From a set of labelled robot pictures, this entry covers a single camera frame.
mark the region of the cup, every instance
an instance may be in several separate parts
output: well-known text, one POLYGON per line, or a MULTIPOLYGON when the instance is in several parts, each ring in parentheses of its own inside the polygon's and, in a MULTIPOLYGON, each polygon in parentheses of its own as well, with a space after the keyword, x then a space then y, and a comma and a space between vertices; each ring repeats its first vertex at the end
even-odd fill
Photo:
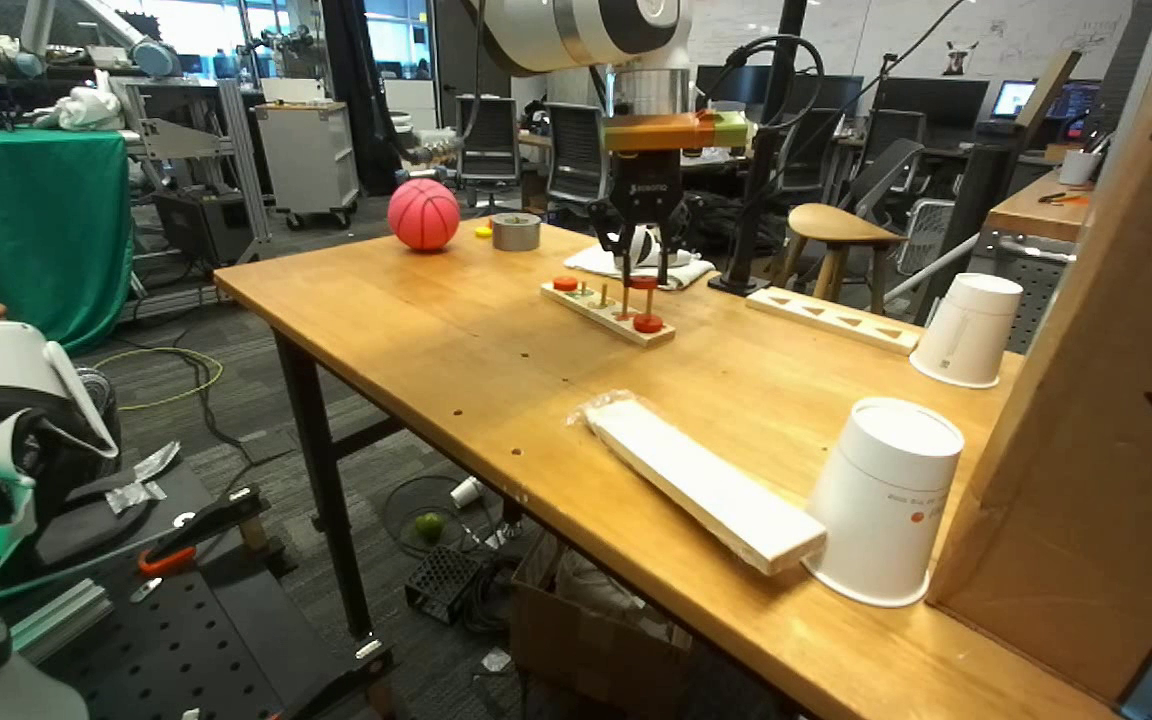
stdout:
POLYGON ((529 217, 529 213, 492 217, 492 249, 532 252, 534 244, 541 244, 541 217, 529 217))
POLYGON ((1019 310, 1019 282, 986 273, 958 273, 948 282, 913 367, 954 387, 998 382, 998 365, 1019 310))
POLYGON ((809 505, 822 525, 809 570, 859 603, 914 603, 958 452, 962 432, 932 406, 859 400, 809 505))
POLYGON ((1099 162, 1097 152, 1082 152, 1082 149, 1064 152, 1060 184, 1071 184, 1071 187, 1091 184, 1097 162, 1099 162))
POLYGON ((483 482, 477 476, 465 476, 454 489, 450 489, 450 505, 465 511, 467 505, 483 499, 483 482))

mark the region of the wooden table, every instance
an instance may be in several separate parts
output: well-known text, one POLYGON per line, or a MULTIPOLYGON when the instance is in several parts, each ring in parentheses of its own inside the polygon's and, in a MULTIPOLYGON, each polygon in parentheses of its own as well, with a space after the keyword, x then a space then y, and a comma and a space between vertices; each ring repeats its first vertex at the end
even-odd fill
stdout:
POLYGON ((1091 217, 1091 187, 1068 187, 1055 171, 986 206, 986 228, 1004 235, 1079 240, 1091 217))
POLYGON ((1025 655, 914 609, 868 609, 803 566, 763 580, 630 476, 570 414, 602 391, 634 391, 791 505, 859 397, 904 397, 953 414, 962 434, 953 505, 1014 381, 996 391, 934 382, 900 350, 693 286, 657 291, 676 337, 623 345, 541 297, 582 235, 544 228, 541 252, 461 240, 413 255, 396 240, 345 244, 216 279, 279 337, 307 479, 327 527, 352 629, 368 633, 315 365, 392 412, 547 527, 592 552, 676 620, 822 717, 1108 717, 1091 695, 1025 655))

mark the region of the cable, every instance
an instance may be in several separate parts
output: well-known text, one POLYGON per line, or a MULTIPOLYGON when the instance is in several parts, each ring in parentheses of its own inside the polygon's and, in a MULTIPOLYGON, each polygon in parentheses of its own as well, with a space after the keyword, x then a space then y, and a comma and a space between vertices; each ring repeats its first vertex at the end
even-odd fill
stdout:
POLYGON ((47 575, 34 575, 34 580, 23 580, 23 583, 6 583, 6 588, 0 588, 0 598, 11 598, 11 595, 23 595, 23 591, 34 591, 34 588, 58 583, 58 580, 69 580, 69 575, 80 575, 80 570, 87 570, 87 566, 96 566, 96 563, 107 563, 107 560, 133 555, 133 552, 139 552, 139 547, 148 547, 148 543, 168 540, 171 532, 177 532, 177 527, 164 527, 164 532, 143 536, 143 540, 134 540, 134 543, 123 543, 123 547, 110 547, 110 552, 87 555, 87 560, 80 560, 80 563, 69 563, 69 566, 58 566, 58 570, 47 570, 47 575))
POLYGON ((925 28, 925 35, 914 35, 890 62, 879 68, 879 74, 870 74, 870 78, 859 87, 859 94, 862 94, 870 82, 889 78, 913 53, 920 53, 920 46, 926 42, 926 35, 932 35, 958 2, 962 2, 962 0, 953 0, 953 2, 925 28))
POLYGON ((164 406, 164 403, 179 403, 179 400, 191 400, 191 397, 205 397, 207 387, 221 382, 224 377, 224 365, 205 357, 205 350, 191 350, 191 348, 133 348, 133 350, 119 350, 119 357, 103 357, 96 361, 91 367, 110 367, 110 365, 123 365, 123 361, 139 361, 139 357, 171 357, 171 361, 183 361, 188 367, 194 367, 194 382, 188 391, 177 391, 177 397, 159 397, 159 400, 148 400, 148 403, 119 403, 123 412, 143 412, 143 406, 164 406))
POLYGON ((470 129, 479 123, 479 100, 483 100, 483 41, 489 41, 489 0, 479 0, 479 10, 470 20, 470 107, 467 118, 454 135, 454 142, 465 142, 470 135, 470 129))
POLYGON ((803 35, 776 30, 776 35, 756 35, 756 41, 749 41, 749 42, 728 53, 728 68, 745 68, 749 57, 756 57, 756 53, 796 53, 796 46, 803 46, 811 57, 811 92, 809 92, 809 100, 796 111, 786 111, 786 94, 785 94, 785 102, 763 123, 771 133, 796 129, 817 107, 819 78, 822 78, 819 46, 811 41, 803 41, 803 35))

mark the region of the metal pole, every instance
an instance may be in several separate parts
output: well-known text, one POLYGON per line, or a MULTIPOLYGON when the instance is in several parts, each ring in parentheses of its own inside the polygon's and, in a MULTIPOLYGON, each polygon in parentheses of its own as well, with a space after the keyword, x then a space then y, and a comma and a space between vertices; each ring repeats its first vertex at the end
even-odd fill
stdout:
POLYGON ((288 381, 288 400, 296 412, 313 506, 320 511, 320 532, 327 536, 327 555, 332 555, 345 620, 346 620, 346 633, 354 638, 368 638, 372 637, 372 612, 368 612, 363 570, 359 570, 359 560, 352 552, 352 525, 346 525, 346 505, 345 505, 341 469, 336 469, 336 452, 332 452, 332 423, 325 412, 325 387, 315 377, 315 361, 285 337, 276 337, 276 348, 279 348, 279 365, 285 365, 285 381, 288 381))
POLYGON ((257 68, 257 41, 253 41, 249 0, 237 0, 237 7, 238 7, 238 28, 243 28, 243 53, 238 53, 238 62, 249 68, 249 78, 260 87, 260 68, 257 68))
MULTIPOLYGON (((803 20, 809 20, 809 0, 785 0, 780 35, 798 35, 803 20)), ((771 118, 768 111, 776 111, 786 100, 786 92, 791 92, 791 60, 796 60, 796 46, 785 46, 771 60, 771 78, 768 78, 768 94, 763 94, 763 118, 771 118)))
POLYGON ((38 57, 50 35, 55 0, 27 0, 19 20, 19 46, 38 57))
POLYGON ((260 166, 257 166, 257 135, 253 135, 253 116, 243 102, 243 87, 237 78, 221 78, 221 111, 224 111, 224 133, 231 142, 231 158, 238 171, 238 190, 243 190, 243 213, 253 228, 253 244, 243 249, 243 261, 257 252, 257 240, 269 240, 269 206, 260 190, 260 166))
POLYGON ((346 107, 352 129, 352 158, 368 197, 389 197, 396 187, 396 129, 383 102, 372 35, 368 35, 368 2, 363 0, 325 0, 325 35, 327 35, 327 68, 332 94, 346 107))

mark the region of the computer monitor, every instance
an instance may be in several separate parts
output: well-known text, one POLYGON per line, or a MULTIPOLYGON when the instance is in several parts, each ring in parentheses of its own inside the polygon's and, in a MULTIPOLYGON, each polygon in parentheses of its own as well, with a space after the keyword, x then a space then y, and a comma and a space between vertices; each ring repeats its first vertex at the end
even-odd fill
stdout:
POLYGON ((582 102, 547 102, 553 152, 570 166, 602 162, 598 107, 582 102))
POLYGON ((1064 78, 1051 94, 1047 118, 1076 123, 1097 116, 1099 82, 1097 78, 1064 78))
POLYGON ((944 74, 889 74, 876 107, 913 107, 926 116, 926 133, 971 133, 986 78, 944 78, 944 74))
MULTIPOLYGON (((862 74, 819 74, 817 107, 837 107, 837 111, 842 111, 842 123, 850 123, 859 82, 862 82, 862 74)), ((786 107, 803 107, 809 92, 811 92, 811 74, 796 74, 786 87, 786 107)))
POLYGON ((745 62, 745 68, 697 62, 697 87, 711 102, 759 107, 768 100, 768 82, 771 82, 771 62, 745 62))
POLYGON ((1047 133, 1047 111, 1055 92, 1064 87, 1068 72, 1079 62, 1082 53, 1064 46, 1047 60, 1044 74, 1037 78, 1029 102, 1014 116, 1019 140, 1025 142, 1044 142, 1039 135, 1047 133))
POLYGON ((517 100, 513 94, 461 94, 454 129, 467 133, 467 149, 477 152, 513 152, 517 149, 517 100))
POLYGON ((1037 87, 1037 78, 1004 78, 986 118, 1014 118, 1037 87))

